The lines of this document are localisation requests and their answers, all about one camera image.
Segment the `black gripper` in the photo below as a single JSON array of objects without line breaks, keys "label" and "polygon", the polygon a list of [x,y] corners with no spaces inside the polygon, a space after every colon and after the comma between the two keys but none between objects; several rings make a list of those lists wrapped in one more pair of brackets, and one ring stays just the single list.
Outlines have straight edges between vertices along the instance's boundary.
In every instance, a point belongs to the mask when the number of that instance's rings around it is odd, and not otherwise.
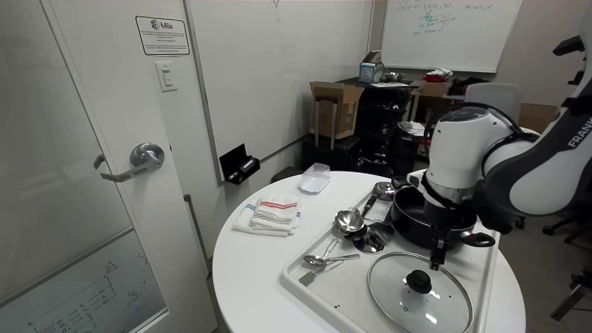
[{"label": "black gripper", "polygon": [[[471,203],[456,206],[443,206],[430,199],[424,201],[426,221],[430,227],[449,227],[450,230],[473,230],[478,219],[476,210]],[[447,258],[447,234],[441,230],[434,232],[430,267],[439,269]]]}]

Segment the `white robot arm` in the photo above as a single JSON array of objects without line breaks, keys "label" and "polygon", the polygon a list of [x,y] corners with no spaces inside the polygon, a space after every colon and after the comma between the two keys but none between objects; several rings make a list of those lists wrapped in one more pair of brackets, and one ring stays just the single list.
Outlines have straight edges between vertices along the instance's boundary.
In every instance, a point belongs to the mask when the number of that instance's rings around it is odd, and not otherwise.
[{"label": "white robot arm", "polygon": [[550,125],[534,134],[495,105],[465,101],[441,116],[421,177],[441,267],[461,217],[510,232],[519,216],[587,212],[592,186],[592,64],[576,75]]}]

